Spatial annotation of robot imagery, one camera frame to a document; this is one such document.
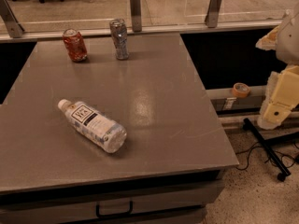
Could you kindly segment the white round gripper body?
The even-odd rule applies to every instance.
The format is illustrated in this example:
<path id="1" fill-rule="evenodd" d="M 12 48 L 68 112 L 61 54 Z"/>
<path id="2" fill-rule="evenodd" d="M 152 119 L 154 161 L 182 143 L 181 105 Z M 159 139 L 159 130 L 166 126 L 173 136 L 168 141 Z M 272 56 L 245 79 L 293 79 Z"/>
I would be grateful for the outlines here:
<path id="1" fill-rule="evenodd" d="M 287 64 L 299 64 L 299 3 L 287 10 L 278 28 L 277 58 Z"/>

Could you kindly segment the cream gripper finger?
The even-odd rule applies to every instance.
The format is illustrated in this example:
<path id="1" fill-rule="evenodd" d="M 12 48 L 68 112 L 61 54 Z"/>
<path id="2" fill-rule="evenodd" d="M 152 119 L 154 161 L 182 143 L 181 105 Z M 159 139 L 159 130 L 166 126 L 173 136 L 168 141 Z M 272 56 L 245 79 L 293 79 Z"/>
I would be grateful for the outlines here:
<path id="1" fill-rule="evenodd" d="M 258 126 L 273 130 L 299 105 L 299 66 L 288 65 L 280 73 L 272 72 L 268 78 Z"/>
<path id="2" fill-rule="evenodd" d="M 275 50 L 277 47 L 279 26 L 273 28 L 269 33 L 260 38 L 255 47 L 263 50 Z"/>

